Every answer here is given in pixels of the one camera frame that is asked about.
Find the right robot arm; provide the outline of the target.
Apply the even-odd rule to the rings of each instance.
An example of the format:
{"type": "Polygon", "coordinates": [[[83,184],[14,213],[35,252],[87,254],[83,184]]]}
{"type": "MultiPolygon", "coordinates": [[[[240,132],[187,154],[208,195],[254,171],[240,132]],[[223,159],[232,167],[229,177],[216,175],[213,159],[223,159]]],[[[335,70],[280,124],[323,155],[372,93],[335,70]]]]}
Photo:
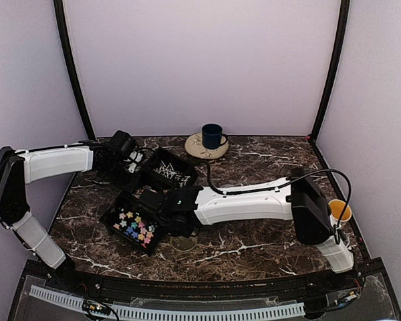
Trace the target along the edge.
{"type": "Polygon", "coordinates": [[[354,255],[342,231],[352,218],[350,200],[328,201],[312,179],[315,174],[296,168],[289,177],[263,184],[218,189],[208,181],[205,187],[175,186],[162,197],[154,218],[176,236],[191,233],[197,225],[292,221],[298,242],[316,247],[330,265],[328,285],[342,290],[354,278],[354,255]]]}

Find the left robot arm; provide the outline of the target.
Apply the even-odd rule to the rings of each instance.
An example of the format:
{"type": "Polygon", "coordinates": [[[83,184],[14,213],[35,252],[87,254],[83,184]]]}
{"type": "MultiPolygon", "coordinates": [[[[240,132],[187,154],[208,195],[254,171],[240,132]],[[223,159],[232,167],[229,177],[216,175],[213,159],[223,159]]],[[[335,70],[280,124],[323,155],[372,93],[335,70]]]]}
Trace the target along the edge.
{"type": "Polygon", "coordinates": [[[51,213],[35,214],[44,205],[57,209],[70,179],[77,173],[96,171],[113,185],[124,183],[144,160],[135,138],[121,130],[109,140],[85,140],[73,144],[0,150],[0,226],[12,231],[20,242],[47,267],[67,292],[81,286],[81,277],[68,265],[71,259],[47,230],[51,213]]]}

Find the black three-compartment candy tray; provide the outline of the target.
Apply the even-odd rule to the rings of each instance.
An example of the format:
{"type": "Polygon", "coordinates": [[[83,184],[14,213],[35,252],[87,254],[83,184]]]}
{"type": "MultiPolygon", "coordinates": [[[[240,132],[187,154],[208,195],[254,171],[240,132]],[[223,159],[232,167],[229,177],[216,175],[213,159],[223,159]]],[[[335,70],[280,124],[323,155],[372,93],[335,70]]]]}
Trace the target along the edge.
{"type": "MultiPolygon", "coordinates": [[[[183,211],[194,213],[196,198],[202,188],[195,185],[198,173],[194,165],[163,148],[156,149],[138,171],[144,173],[142,186],[133,195],[121,192],[100,217],[100,223],[110,235],[116,235],[136,249],[152,255],[158,242],[168,234],[155,220],[156,213],[140,205],[143,190],[163,194],[164,199],[157,213],[170,215],[183,211]]],[[[193,232],[200,226],[197,218],[197,228],[193,232]]]]}

